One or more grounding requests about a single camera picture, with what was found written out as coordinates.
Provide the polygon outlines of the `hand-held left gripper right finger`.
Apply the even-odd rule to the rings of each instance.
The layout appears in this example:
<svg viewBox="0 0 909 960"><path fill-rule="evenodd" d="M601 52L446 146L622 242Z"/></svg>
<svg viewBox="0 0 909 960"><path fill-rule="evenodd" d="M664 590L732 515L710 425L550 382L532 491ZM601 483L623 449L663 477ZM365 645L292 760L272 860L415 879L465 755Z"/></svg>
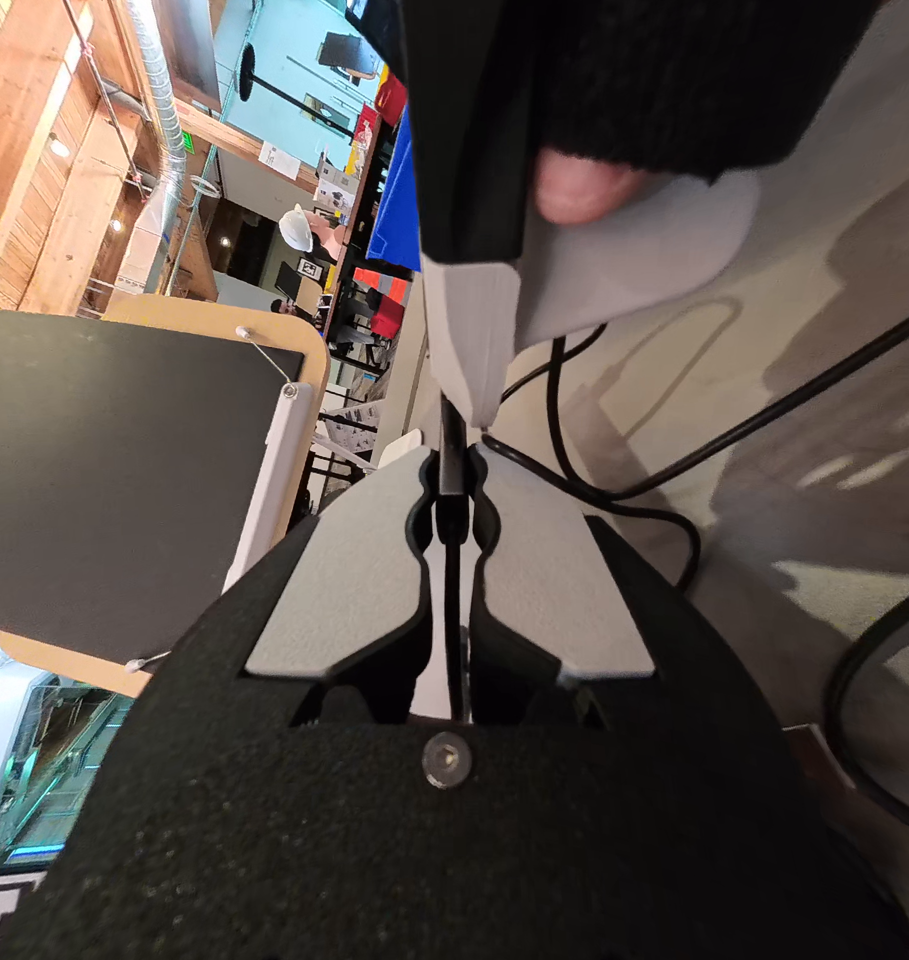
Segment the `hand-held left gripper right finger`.
<svg viewBox="0 0 909 960"><path fill-rule="evenodd" d="M533 701L653 677L653 657L568 493L491 450L469 452L480 551L469 616L474 722L516 725Z"/></svg>

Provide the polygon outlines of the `black board on white stand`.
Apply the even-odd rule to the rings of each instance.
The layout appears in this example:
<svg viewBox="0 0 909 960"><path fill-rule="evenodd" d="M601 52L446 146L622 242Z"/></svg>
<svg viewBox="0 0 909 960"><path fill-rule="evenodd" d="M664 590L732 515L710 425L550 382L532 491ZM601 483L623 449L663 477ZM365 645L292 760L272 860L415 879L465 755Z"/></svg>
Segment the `black board on white stand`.
<svg viewBox="0 0 909 960"><path fill-rule="evenodd" d="M0 646L137 697L221 595L282 388L314 399L330 354L307 321L139 294L105 318L0 310Z"/></svg>

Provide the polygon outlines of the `silver spiral duct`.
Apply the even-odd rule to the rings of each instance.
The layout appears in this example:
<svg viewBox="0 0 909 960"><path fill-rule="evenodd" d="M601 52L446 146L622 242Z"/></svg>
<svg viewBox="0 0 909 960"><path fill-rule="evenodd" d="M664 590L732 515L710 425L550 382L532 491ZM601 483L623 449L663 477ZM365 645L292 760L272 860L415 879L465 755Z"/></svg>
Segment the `silver spiral duct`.
<svg viewBox="0 0 909 960"><path fill-rule="evenodd" d="M145 71L143 102L160 158L157 183L132 228L116 277L116 286L121 293L137 296L157 289L181 203L186 151L153 4L150 1L128 1L125 8Z"/></svg>

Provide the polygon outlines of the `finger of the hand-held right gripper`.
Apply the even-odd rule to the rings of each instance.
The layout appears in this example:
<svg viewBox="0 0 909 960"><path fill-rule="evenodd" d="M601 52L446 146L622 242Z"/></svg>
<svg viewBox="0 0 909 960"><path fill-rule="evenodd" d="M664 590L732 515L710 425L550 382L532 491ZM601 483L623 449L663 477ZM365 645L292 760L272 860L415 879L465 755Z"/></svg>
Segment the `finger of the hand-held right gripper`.
<svg viewBox="0 0 909 960"><path fill-rule="evenodd" d="M489 428L516 354L520 275L505 262L421 262L432 375L467 426Z"/></svg>

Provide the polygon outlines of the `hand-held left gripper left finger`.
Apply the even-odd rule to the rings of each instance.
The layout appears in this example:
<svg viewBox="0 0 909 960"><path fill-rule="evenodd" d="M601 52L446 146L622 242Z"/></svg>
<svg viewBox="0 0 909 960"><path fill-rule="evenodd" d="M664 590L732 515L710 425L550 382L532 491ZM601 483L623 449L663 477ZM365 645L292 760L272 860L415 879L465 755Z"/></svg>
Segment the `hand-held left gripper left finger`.
<svg viewBox="0 0 909 960"><path fill-rule="evenodd" d="M245 663L251 676L355 688L404 724L433 648L436 451L417 446L323 510Z"/></svg>

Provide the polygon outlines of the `orange traffic cone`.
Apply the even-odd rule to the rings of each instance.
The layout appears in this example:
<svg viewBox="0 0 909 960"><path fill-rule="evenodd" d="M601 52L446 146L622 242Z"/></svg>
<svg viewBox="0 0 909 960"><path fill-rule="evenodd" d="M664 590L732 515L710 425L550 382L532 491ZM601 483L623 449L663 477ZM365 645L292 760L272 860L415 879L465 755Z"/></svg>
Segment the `orange traffic cone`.
<svg viewBox="0 0 909 960"><path fill-rule="evenodd" d="M352 281L359 289L365 292L376 290L402 306L406 306L409 302L413 283L411 278L396 277L362 268L354 268Z"/></svg>

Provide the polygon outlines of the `blue plastic bin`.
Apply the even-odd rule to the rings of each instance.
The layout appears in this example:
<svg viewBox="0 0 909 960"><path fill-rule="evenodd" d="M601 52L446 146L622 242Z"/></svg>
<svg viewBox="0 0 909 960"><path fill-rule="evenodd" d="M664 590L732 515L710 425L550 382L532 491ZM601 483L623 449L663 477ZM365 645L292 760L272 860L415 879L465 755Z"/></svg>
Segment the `blue plastic bin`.
<svg viewBox="0 0 909 960"><path fill-rule="evenodd" d="M367 258L421 273L420 225L409 109L400 115L396 141L378 203Z"/></svg>

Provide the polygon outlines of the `person's right hand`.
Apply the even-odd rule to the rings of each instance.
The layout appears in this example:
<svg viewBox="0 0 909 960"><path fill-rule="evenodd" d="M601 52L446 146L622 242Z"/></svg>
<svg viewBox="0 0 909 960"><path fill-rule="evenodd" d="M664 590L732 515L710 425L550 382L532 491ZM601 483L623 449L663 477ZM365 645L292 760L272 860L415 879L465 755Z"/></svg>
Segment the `person's right hand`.
<svg viewBox="0 0 909 960"><path fill-rule="evenodd" d="M533 167L533 205L559 226L596 222L642 193L653 174L558 150L538 152Z"/></svg>

